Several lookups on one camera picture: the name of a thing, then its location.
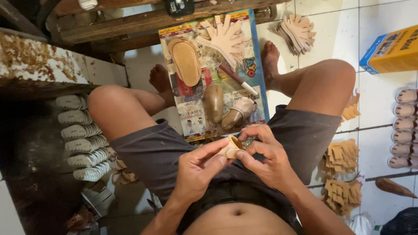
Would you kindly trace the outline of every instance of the plastic bag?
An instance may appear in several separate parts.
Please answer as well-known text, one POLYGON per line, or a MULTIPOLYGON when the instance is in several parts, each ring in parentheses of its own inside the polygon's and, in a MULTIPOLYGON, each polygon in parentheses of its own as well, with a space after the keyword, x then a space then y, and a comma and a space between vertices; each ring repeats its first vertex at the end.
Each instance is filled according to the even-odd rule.
POLYGON ((354 216, 354 220, 346 220, 345 223, 356 235, 372 234, 372 224, 364 215, 356 215, 354 216))

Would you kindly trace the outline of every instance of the logo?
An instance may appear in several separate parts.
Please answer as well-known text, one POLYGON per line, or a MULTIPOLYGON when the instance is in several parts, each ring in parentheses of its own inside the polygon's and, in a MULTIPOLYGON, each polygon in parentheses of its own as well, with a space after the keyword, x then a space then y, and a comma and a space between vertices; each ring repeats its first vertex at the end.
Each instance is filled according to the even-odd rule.
POLYGON ((251 58, 247 58, 244 59, 245 60, 245 66, 246 66, 246 70, 247 70, 247 75, 249 77, 254 77, 255 76, 255 67, 257 66, 257 64, 255 63, 255 58, 251 57, 251 58))

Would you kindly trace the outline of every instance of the photo of person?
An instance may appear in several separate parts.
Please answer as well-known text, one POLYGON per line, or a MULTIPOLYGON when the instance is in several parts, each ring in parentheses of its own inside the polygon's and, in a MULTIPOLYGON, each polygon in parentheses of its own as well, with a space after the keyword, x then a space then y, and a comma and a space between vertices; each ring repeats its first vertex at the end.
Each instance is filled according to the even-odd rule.
POLYGON ((257 102, 254 101, 255 110, 250 116, 250 123, 264 119, 263 112, 258 108, 257 102))
POLYGON ((199 117, 199 119, 197 120, 199 122, 199 124, 197 125, 199 128, 199 133, 203 133, 206 131, 206 125, 203 123, 203 118, 199 117))
POLYGON ((187 120, 187 129, 186 133, 184 135, 193 135, 195 132, 193 130, 193 124, 191 123, 191 120, 187 120))

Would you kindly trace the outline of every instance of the stack of shoe uppers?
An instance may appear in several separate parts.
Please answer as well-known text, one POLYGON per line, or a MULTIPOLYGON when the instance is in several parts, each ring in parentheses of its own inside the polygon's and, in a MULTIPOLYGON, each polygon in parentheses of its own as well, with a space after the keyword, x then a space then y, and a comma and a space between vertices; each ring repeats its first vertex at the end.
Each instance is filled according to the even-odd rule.
POLYGON ((395 97, 398 105, 393 113, 398 117, 393 123, 394 144, 387 164, 391 168, 418 169, 417 89, 403 89, 395 97))
POLYGON ((316 33, 311 32, 313 28, 314 23, 309 22, 307 17, 289 15, 287 18, 284 15, 283 21, 280 21, 272 30, 286 41, 294 56, 299 56, 311 51, 314 46, 315 39, 313 37, 316 33))
POLYGON ((66 140, 65 149, 72 152, 69 165, 77 167, 74 178, 85 181, 98 181, 110 170, 110 153, 106 148, 107 139, 102 130, 93 123, 87 110, 86 95, 66 95, 56 99, 58 106, 69 110, 58 115, 58 121, 69 125, 61 131, 66 140))

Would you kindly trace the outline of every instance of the insole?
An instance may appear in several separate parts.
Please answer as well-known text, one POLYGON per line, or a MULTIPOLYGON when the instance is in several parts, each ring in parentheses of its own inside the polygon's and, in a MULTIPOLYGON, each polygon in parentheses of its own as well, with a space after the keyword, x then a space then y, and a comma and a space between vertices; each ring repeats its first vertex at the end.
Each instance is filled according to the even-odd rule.
POLYGON ((176 43, 172 56, 176 62, 179 77, 184 84, 190 87, 196 85, 200 79, 200 73, 196 66, 198 58, 194 48, 186 42, 176 43))

